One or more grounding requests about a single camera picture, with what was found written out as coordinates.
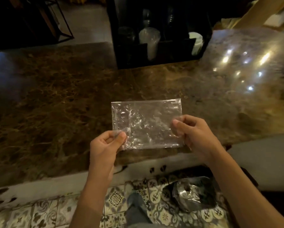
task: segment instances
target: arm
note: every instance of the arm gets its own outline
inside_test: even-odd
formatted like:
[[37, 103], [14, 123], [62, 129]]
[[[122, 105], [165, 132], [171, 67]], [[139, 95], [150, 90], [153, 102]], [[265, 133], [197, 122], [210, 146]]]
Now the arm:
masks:
[[211, 169], [240, 227], [284, 227], [284, 217], [252, 184], [203, 119], [183, 115], [173, 124], [190, 149]]
[[116, 139], [113, 137], [113, 131], [106, 131], [90, 143], [88, 177], [69, 228], [98, 228], [100, 225], [115, 156], [126, 134], [122, 132]]

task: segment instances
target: forearm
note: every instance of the forearm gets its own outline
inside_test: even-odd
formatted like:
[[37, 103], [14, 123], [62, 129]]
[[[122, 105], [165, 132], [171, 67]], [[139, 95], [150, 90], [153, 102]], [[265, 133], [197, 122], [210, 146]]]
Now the forearm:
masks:
[[99, 227], [108, 186], [108, 181], [88, 176], [69, 228]]
[[222, 147], [210, 163], [210, 169], [240, 227], [284, 227], [284, 217], [258, 191]]

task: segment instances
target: clear plastic cup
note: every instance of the clear plastic cup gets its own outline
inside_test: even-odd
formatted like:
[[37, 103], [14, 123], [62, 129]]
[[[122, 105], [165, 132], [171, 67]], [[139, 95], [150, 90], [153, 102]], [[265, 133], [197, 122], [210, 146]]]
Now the clear plastic cup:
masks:
[[151, 27], [144, 28], [139, 33], [140, 43], [147, 43], [147, 58], [149, 61], [155, 59], [157, 56], [160, 38], [160, 31]]

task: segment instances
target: hand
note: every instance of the hand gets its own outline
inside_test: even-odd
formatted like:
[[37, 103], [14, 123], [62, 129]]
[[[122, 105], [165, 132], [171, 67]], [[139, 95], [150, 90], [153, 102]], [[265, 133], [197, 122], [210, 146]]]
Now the hand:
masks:
[[179, 120], [173, 120], [173, 125], [177, 135], [182, 136], [190, 150], [207, 165], [214, 159], [216, 153], [224, 149], [204, 119], [183, 115]]
[[114, 131], [106, 131], [90, 142], [90, 165], [88, 178], [106, 180], [110, 183], [113, 176], [115, 156], [126, 140], [121, 132], [116, 138]]

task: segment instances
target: glossy surface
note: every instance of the glossy surface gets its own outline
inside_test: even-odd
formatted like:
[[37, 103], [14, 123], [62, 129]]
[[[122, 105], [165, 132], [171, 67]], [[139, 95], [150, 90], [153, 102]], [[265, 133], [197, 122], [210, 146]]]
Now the glossy surface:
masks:
[[[284, 33], [215, 31], [199, 61], [116, 70], [108, 43], [0, 53], [0, 186], [85, 171], [111, 102], [182, 99], [222, 144], [284, 133]], [[184, 148], [126, 150], [116, 164]]]

